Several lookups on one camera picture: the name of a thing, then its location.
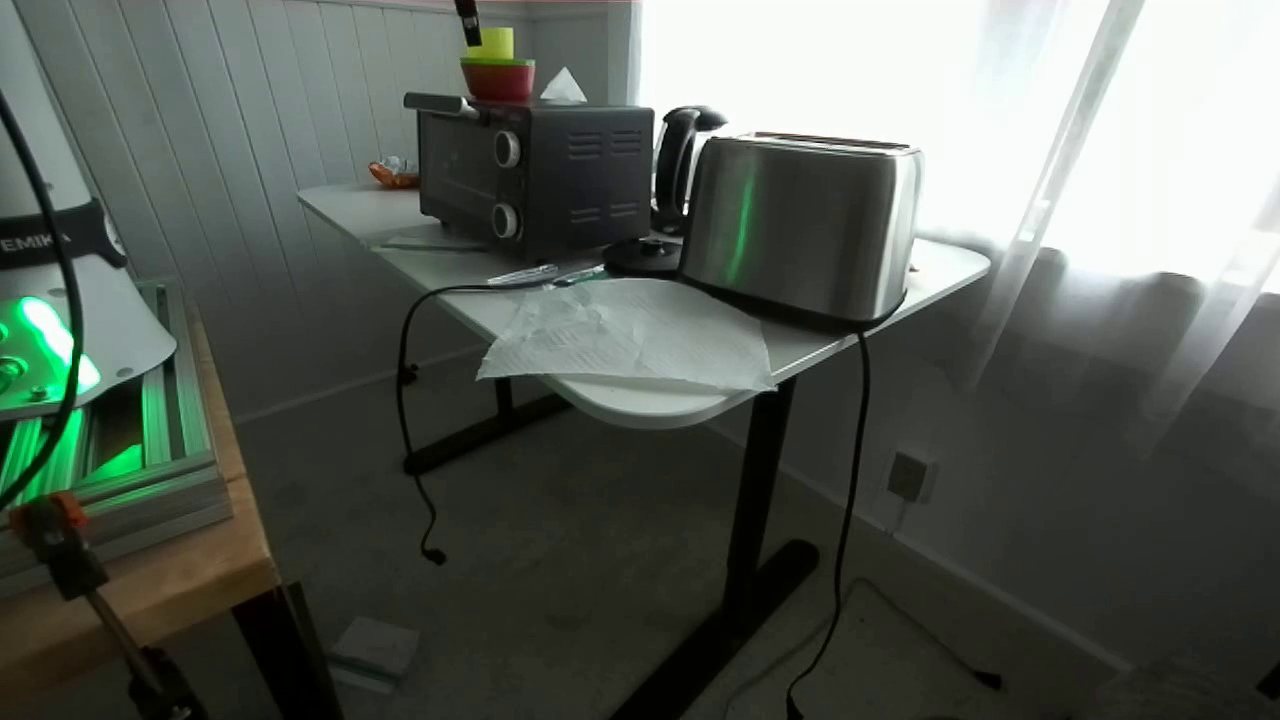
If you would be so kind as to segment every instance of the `power cord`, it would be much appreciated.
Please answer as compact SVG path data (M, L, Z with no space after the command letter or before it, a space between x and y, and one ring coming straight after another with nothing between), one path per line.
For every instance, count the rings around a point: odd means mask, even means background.
M869 349L869 333L857 333L857 350L862 350L862 404L857 404L857 433L853 433L853 463L848 463L848 496L843 496L843 514L842 514L842 537L835 537L835 566L834 566L834 620L829 630L820 640L820 647L813 652L813 661L801 669L801 676L793 676L790 684L790 720L805 720L801 710L801 684L815 671L815 664L829 654L834 635L843 620L843 554L848 554L848 526L853 526L853 507L857 507L857 479L862 479L862 459L865 459L865 436L869 436L869 412L873 412L873 349Z
M891 616L902 616L906 623L914 623L938 652L945 652L959 671L968 671L975 684L983 684L987 691L1003 691L1003 676L968 664L958 647L947 647L934 626L925 626L918 616L910 616L881 585L873 585L869 575L853 575L843 585L843 606L853 602L857 593L873 593ZM734 697L725 701L720 715L728 720L734 704L746 701L756 684L766 684L776 669L785 669L801 647L808 647L820 630L829 626L829 620L813 623L790 652L780 652L776 661L767 661L761 671L754 671L740 686L734 686Z
M77 412L77 395L82 395L82 361L86 361L86 299L82 299L82 279L77 279L77 269L69 259L69 247L65 247L65 231L56 227L56 210L52 210L52 200L48 200L48 186L46 186L46 177L38 169L38 155L28 146L28 136L19 130L12 106L10 106L10 97L0 91L0 119L4 119L4 130L12 140L12 151L15 159L24 163L24 177L38 190L38 204L39 204L39 217L46 217L46 231L48 231L48 244L52 244L52 254L56 254L56 269L65 276L65 292L69 292L69 323L71 323L71 362L69 362L69 375L65 375L65 395L56 404L56 417L46 433L46 445L39 450L28 459L28 469L4 483L0 491L0 511L46 471L46 463L52 459L56 445L65 438L69 433L69 421Z
M408 426L408 406L404 406L404 386L418 382L418 362L408 362L408 333L412 333L412 320L418 313L436 299L436 296L449 296L449 292L520 292L520 289L569 289L569 282L581 282L589 276L600 276L605 264L600 259L574 259L574 264L536 264L536 269L520 269L520 271L506 271L506 276L488 276L480 282L444 282L444 289L431 289L426 296L418 296L408 307L404 307L404 320L399 320L399 341L397 341L397 422L399 422L399 445L404 445L404 457L412 457L412 426ZM436 518L442 518L442 507L426 483L426 471L404 471L418 488L418 496L426 501L430 507L430 526L422 531L418 539L418 553L431 565L449 565L444 549L431 542L431 531L436 531Z

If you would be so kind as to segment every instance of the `wire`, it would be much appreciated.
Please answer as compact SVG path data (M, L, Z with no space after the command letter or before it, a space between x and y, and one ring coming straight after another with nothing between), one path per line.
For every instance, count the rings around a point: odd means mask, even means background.
M796 652L805 652L826 626L829 626L829 620L813 623L793 647L785 647L776 661L767 661L761 671L754 671L740 686L734 686L720 715L728 715L738 701L746 701L756 684L766 684L776 669L785 669Z
M65 375L65 395L56 404L56 417L52 417L52 426L46 433L46 445L39 450L32 457L32 463L12 479L4 483L0 491L0 511L46 471L46 463L52 459L56 445L65 438L69 433L69 421L77 412L77 395L82 395L82 354L86 354L86 299L82 299L82 279L77 279L77 269L69 259L69 247L65 247L65 231L56 227L56 210L52 210L52 200L46 190L46 177L38 169L38 155L28 146L28 136L19 130L12 106L10 106L10 97L0 91L0 119L4 119L4 130L15 146L15 159L24 163L24 177L38 190L38 204L39 204L39 217L46 217L46 231L48 231L48 244L52 244L52 254L56 254L56 269L65 276L65 292L69 292L69 320L71 320L71 362L69 362L69 375Z
M404 406L404 386L418 382L418 366L408 362L408 333L412 333L412 320L418 313L436 299L436 296L449 296L449 292L520 292L520 289L565 289L569 279L565 276L540 276L540 279L506 279L506 282L444 282L444 289L431 289L426 296L418 296L408 307L404 307L404 320L399 320L399 341L397 341L397 422L399 422L399 445L404 445L404 457L412 457L412 426L408 426L408 406ZM431 565L444 565L444 553L431 549L431 531L436 531L436 518L442 518L442 507L426 483L426 471L408 471L412 476L412 488L418 496L426 501L430 507L430 526L422 531L418 539L418 553Z
M835 566L834 566L834 623L826 630L826 644L813 652L813 661L801 669L801 676L790 684L790 720L801 720L801 704L796 691L801 684L815 671L815 664L829 654L835 626L843 620L843 554L848 554L848 526L853 526L853 507L857 507L857 476L862 476L862 459L865 459L865 436L869 436L869 406L873 406L873 349L869 349L869 333L857 333L857 349L862 349L862 366L865 366L865 395L857 404L857 433L853 433L853 463L848 463L848 496L843 496L843 514L842 514L842 537L835 537Z
M431 289L431 292L418 296L418 299L408 302L404 320L399 320L399 341L397 341L397 422L399 422L404 457L412 457L412 426L408 426L408 406L404 406L404 386L418 378L418 366L408 362L408 333L412 333L412 320L418 320L418 313L422 313L430 299L436 299L436 296L444 296L444 292L480 292L480 289L488 289L488 282L449 282L449 289ZM442 507L436 507L436 501L431 501L431 491L430 491L430 483L426 483L426 471L408 471L408 476L412 476L418 496L422 496L426 507L430 507L430 526L422 531L418 553L422 553L426 560L431 560L431 565L444 565L442 549L431 549L431 531L436 531Z

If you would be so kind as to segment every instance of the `black cable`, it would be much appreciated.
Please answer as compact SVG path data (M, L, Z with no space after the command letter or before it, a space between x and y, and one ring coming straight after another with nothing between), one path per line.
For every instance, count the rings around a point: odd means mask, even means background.
M953 644L945 644L934 626L925 626L918 616L910 616L881 585L865 580L865 589L891 606L906 623L914 623L938 652L945 652L958 669L964 669L975 684L983 684L987 691L1003 691L1003 676L968 664Z
M408 302L408 313L404 313L404 320L399 320L399 342L397 342L397 422L399 422L404 457L412 457L412 449L418 449L418 445L412 445L412 426L408 426L408 406L404 406L404 386L418 382L418 366L408 362L408 333L412 333L418 313L422 313L430 299L444 296L444 292L520 292L520 289L553 289L553 282L565 289L565 279L444 282L444 289L431 289L431 292L426 292L426 296L418 296L418 299ZM431 491L430 491L430 483L426 483L426 471L404 471L404 476L412 476L412 488L418 488L418 496L422 496L426 507L430 507L430 526L422 531L418 553L422 553L426 560L431 560L431 565L444 565L449 554L444 554L442 549L431 549L431 531L436 531L442 507L436 507L436 501L431 501Z
M4 119L4 130L15 146L15 159L24 163L24 177L38 190L38 204L39 204L39 217L46 217L46 231L48 231L48 244L52 244L52 254L56 254L56 269L65 276L65 292L69 292L69 320L71 320L71 362L69 362L69 378L65 378L65 395L56 404L56 417L52 417L52 426L46 433L46 445L39 450L32 457L32 463L0 491L0 511L46 471L46 463L52 459L56 445L65 438L69 433L69 421L77 412L77 395L82 395L82 354L86 354L86 299L82 299L82 279L77 279L77 269L69 259L69 247L65 247L65 231L56 227L56 210L52 210L52 200L48 200L48 186L46 186L46 177L38 169L38 155L28 146L28 136L19 130L12 106L10 106L10 97L0 91L0 119Z
M767 661L761 671L754 671L740 686L734 686L728 701L720 704L720 715L728 715L740 697L748 697L776 669L785 669L796 652L805 652L826 626L829 626L829 620L813 623L793 647L785 647L776 661Z
M835 640L835 626L843 620L843 554L848 554L848 526L853 526L853 507L857 507L857 476L862 476L862 459L865 459L869 406L873 406L873 349L869 349L869 333L857 333L857 349L862 349L862 366L865 366L865 378L862 378L865 390L862 390L862 404L857 404L848 496L843 496L843 514L842 514L842 537L835 537L835 566L834 566L834 598L835 598L835 606L834 606L834 623L826 630L826 644L813 652L813 661L790 684L790 720L801 720L796 691L815 671L815 664L829 654L829 647Z

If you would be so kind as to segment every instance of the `white tabletop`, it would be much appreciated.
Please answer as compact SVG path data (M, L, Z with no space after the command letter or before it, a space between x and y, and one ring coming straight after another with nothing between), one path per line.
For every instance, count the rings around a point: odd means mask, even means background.
M426 292L449 289L449 282L471 282L471 279L488 279L520 269L511 254L496 252L494 244L457 240L431 217L422 217L418 190L386 190L377 183L334 183L334 186L307 186L299 190L299 200L314 210L322 210L328 225L336 225L346 235L352 235L379 259L388 259ZM918 240L910 299L876 333L975 282L983 271L987 271L987 254L982 252ZM496 336L509 327L511 313L520 307L520 292L471 292L471 296L459 292L459 296L442 296L442 302L451 307L459 320L469 320L480 336ZM857 342L853 333L842 336L842 333L793 327L776 320L761 320L761 333L766 333L776 378L793 378ZM754 398L754 390L656 390L656 386L630 386L611 378L548 375L548 382L581 412L600 417L608 422L630 422L630 426L689 426Z

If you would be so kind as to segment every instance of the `small table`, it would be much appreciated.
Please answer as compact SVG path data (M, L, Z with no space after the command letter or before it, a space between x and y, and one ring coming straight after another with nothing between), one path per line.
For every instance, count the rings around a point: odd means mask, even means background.
M299 585L284 585L277 570L208 341L191 336L234 514L110 565L112 580L101 596L141 644L165 644L234 612L277 708L336 720L339 701ZM0 697L10 708L106 661L120 654L86 598L60 598L48 585L0 602Z
M348 240L377 252L388 269L404 271L418 289L477 282L483 276L511 271L516 259L496 244L466 244L449 235L431 217L422 217L418 190L386 190L371 183L307 186L299 200L336 225ZM987 254L947 244L918 240L910 299L876 333L910 320L914 313L975 282L987 271ZM520 292L466 292L442 296L451 314L477 327L483 341L500 336L520 307ZM761 320L774 354L776 390L651 390L608 378L546 375L556 395L511 404L511 386L496 382L496 417L459 426L430 449L418 449L404 469L442 469L488 438L516 433L565 398L596 421L623 426L689 426L725 417L738 404L754 404L754 426L740 469L740 496L728 542L728 580L720 606L620 704L617 715L680 715L717 671L754 640L754 630L780 606L805 575L815 566L815 542L790 539L761 560L774 483L785 450L793 386L796 378L857 342L853 333L815 333L796 323Z

